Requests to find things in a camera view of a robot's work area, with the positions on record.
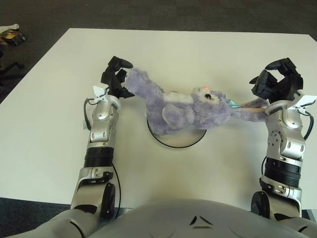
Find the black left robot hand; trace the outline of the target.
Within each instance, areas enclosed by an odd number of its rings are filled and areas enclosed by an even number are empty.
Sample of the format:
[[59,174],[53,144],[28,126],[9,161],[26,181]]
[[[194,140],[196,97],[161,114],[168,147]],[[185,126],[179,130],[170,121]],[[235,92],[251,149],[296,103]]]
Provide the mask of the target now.
[[108,94],[115,96],[118,99],[135,96],[121,85],[125,82],[125,77],[127,75],[127,71],[124,70],[125,68],[132,69],[133,64],[127,60],[113,56],[101,77],[101,83],[108,85]]

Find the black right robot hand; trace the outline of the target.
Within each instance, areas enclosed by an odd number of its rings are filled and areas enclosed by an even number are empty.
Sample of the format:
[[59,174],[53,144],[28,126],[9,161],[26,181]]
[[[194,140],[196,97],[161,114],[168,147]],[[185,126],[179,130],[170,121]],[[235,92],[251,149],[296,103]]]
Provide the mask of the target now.
[[303,89],[303,78],[290,58],[271,62],[249,83],[253,84],[251,91],[254,95],[270,103],[293,101],[298,90]]

